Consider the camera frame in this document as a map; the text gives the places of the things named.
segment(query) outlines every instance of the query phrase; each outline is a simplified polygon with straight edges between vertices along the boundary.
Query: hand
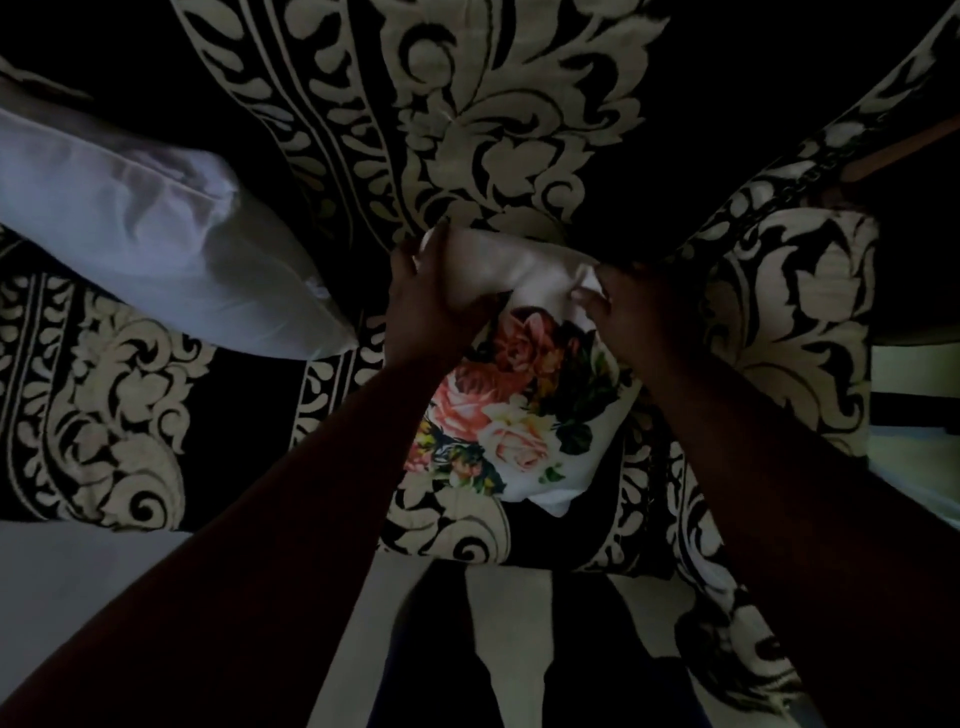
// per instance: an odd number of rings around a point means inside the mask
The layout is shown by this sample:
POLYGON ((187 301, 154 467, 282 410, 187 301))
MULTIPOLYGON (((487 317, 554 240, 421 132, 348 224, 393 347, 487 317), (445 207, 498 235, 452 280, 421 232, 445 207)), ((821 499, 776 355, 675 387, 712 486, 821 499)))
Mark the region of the hand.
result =
POLYGON ((653 268, 635 263, 632 271, 598 265, 607 293, 578 288, 571 298, 597 326, 610 351, 641 380, 654 378, 701 347, 700 327, 691 306, 653 268))
POLYGON ((437 376, 452 370, 480 329, 496 315, 496 296, 484 296, 463 311, 446 304, 444 258, 449 224, 441 222, 414 262, 418 241, 397 246, 390 256, 394 280, 387 306, 385 366, 419 361, 437 376))

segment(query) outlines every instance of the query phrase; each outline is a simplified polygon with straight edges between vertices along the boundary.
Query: person's left hand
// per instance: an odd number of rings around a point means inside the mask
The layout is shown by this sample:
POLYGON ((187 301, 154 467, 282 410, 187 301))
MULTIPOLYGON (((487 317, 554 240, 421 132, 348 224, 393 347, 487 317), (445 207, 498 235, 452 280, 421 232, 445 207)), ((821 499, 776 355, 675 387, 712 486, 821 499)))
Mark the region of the person's left hand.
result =
POLYGON ((444 257, 449 223, 434 228, 414 262, 418 241, 397 246, 390 256, 394 280, 387 306, 385 367, 418 361, 437 376, 452 370, 474 337, 496 313, 496 296, 483 296, 462 311, 451 310, 444 290, 444 257))

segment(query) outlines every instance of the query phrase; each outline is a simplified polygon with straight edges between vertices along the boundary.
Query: floral pillow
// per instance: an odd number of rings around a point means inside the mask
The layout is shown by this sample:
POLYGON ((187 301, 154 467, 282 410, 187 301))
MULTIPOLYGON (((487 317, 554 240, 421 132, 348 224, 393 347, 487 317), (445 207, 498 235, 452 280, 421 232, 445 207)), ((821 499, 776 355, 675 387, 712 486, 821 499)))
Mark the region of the floral pillow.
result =
POLYGON ((451 300, 508 287, 512 293, 434 394, 407 471, 566 513, 640 387, 568 300, 578 285, 599 289, 593 263, 558 246, 451 231, 451 300))

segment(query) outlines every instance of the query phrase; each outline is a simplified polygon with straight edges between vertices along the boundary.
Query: pink rose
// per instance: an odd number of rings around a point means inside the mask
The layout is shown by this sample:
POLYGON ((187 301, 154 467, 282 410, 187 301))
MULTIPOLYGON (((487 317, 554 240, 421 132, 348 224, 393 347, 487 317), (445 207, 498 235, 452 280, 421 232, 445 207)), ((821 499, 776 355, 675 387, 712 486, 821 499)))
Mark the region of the pink rose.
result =
POLYGON ((496 439, 494 454, 522 473, 532 471, 550 451, 532 427, 522 429, 499 428, 492 434, 496 439))
POLYGON ((493 338, 494 360, 502 372, 551 376, 564 362, 553 340, 557 323, 539 308, 515 308, 500 318, 493 338))
POLYGON ((556 464, 560 441, 553 432, 553 417, 531 415, 509 404, 494 404, 487 414, 491 423, 480 432, 478 442, 505 482, 511 481, 511 472, 540 475, 556 464))
POLYGON ((410 454, 407 455, 407 461, 403 464, 403 470, 407 473, 426 473, 430 470, 432 459, 432 451, 423 449, 417 443, 414 443, 410 446, 410 454))
POLYGON ((475 443, 477 432, 490 423, 483 408, 508 401, 529 381, 526 375, 500 372, 493 364, 465 361, 440 385, 428 417, 450 437, 475 443))

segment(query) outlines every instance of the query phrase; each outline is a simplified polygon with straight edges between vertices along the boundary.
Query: decorative pillow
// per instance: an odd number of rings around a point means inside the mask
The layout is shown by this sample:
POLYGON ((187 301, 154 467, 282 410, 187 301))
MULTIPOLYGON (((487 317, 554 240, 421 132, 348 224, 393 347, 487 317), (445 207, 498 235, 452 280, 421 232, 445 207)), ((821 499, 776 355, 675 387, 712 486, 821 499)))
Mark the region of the decorative pillow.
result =
POLYGON ((0 221, 164 324, 290 359, 356 344, 313 261, 221 158, 0 80, 0 221))
POLYGON ((595 263, 556 245, 450 231, 451 305, 511 293, 433 396, 408 471, 503 500, 529 498, 553 516, 566 513, 640 389, 569 299, 581 285, 602 291, 595 263))

